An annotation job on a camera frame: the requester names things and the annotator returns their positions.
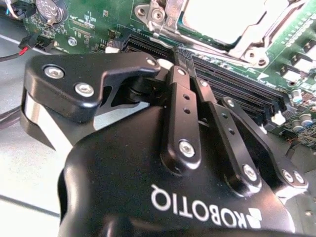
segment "black wire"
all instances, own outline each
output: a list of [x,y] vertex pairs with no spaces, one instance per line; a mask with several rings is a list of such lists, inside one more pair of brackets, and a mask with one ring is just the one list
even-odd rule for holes
[[0,130],[4,130],[14,124],[16,124],[20,119],[20,111],[16,111],[10,116],[0,121]]
[[6,117],[10,116],[11,114],[13,114],[13,113],[15,113],[15,112],[17,112],[19,110],[20,110],[20,106],[17,106],[17,107],[15,107],[12,110],[9,110],[9,111],[7,111],[7,112],[5,112],[3,114],[0,114],[0,120],[5,119]]
[[1,57],[0,62],[5,62],[5,61],[11,60],[11,59],[15,59],[15,58],[18,58],[19,56],[20,56],[19,53],[15,53],[15,54],[12,54],[9,56]]

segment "red wire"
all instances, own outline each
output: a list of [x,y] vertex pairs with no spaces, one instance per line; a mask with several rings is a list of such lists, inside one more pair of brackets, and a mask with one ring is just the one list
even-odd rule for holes
[[28,51],[28,48],[27,47],[24,47],[20,52],[19,52],[19,55],[23,55],[26,51]]

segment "screw head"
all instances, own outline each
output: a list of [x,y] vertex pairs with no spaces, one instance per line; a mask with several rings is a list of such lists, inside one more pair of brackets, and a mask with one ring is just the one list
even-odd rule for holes
[[94,94],[93,87],[83,82],[75,85],[75,91],[83,97],[91,97]]
[[228,100],[227,103],[230,107],[235,107],[235,104],[233,103],[232,100]]
[[164,19],[164,13],[160,10],[160,9],[154,9],[152,11],[152,18],[156,21],[156,22],[161,22]]
[[186,74],[186,72],[183,71],[181,68],[178,69],[178,73],[181,74],[181,75],[183,75],[183,76]]
[[207,87],[207,82],[204,80],[199,80],[202,86]]
[[191,158],[195,155],[193,146],[187,141],[181,141],[179,143],[179,149],[181,153],[188,158]]
[[290,183],[293,183],[294,182],[294,179],[292,177],[292,175],[290,175],[289,172],[287,172],[285,169],[282,170],[282,173],[283,173],[283,176],[285,177],[285,179],[290,182]]
[[152,66],[155,66],[155,65],[156,65],[156,62],[155,62],[154,60],[150,59],[150,58],[147,59],[147,63],[148,63],[149,65],[152,65]]
[[63,70],[55,66],[48,66],[44,68],[44,73],[49,78],[53,78],[53,79],[61,79],[65,75]]
[[243,168],[243,171],[244,171],[245,175],[247,175],[247,177],[251,181],[256,181],[257,180],[257,174],[256,174],[256,172],[253,170],[253,168],[250,165],[245,164],[242,168]]
[[69,44],[70,46],[72,46],[72,47],[76,46],[76,45],[77,45],[77,40],[76,40],[76,38],[74,38],[74,37],[69,37],[69,38],[68,38],[68,44]]
[[307,210],[307,211],[305,212],[305,215],[307,215],[307,216],[312,216],[312,215],[313,215],[313,213],[312,213],[312,211],[311,211],[311,210]]
[[297,171],[294,172],[294,175],[298,182],[300,182],[301,184],[304,184],[303,177]]

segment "green circuit board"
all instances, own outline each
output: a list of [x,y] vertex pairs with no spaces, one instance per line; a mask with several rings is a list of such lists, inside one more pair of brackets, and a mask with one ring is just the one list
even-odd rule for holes
[[[44,24],[39,14],[25,19],[24,25],[29,32],[40,32],[42,36],[53,39],[55,48],[65,53],[95,53],[111,38],[111,32],[119,36],[125,28],[129,28],[134,32],[152,36],[152,33],[134,14],[136,5],[149,2],[149,0],[65,0],[69,17],[57,28]],[[316,97],[316,71],[311,71],[295,85],[291,85],[280,75],[283,65],[290,65],[293,53],[304,53],[303,46],[311,39],[316,40],[315,9],[316,0],[310,0],[303,6],[296,18],[268,49],[267,55],[270,63],[264,69],[238,67],[217,59],[208,60],[277,91],[290,93],[299,88],[306,97],[308,96],[308,103],[304,101],[300,105],[300,112],[284,125],[277,126],[272,133],[280,134],[285,129],[291,130],[291,121],[303,113],[310,113],[312,118],[316,119],[316,102],[313,104],[310,100],[312,97]],[[69,37],[77,40],[76,46],[68,44]],[[176,44],[169,39],[164,40],[170,44]],[[314,134],[316,134],[316,125],[299,133],[298,138],[304,145],[316,148]]]

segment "motherboard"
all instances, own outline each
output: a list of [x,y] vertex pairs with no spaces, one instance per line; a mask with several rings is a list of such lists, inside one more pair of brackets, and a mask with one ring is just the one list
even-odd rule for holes
[[178,48],[217,98],[233,97],[264,130],[316,149],[316,0],[24,2],[37,9],[26,29],[65,53],[167,58]]

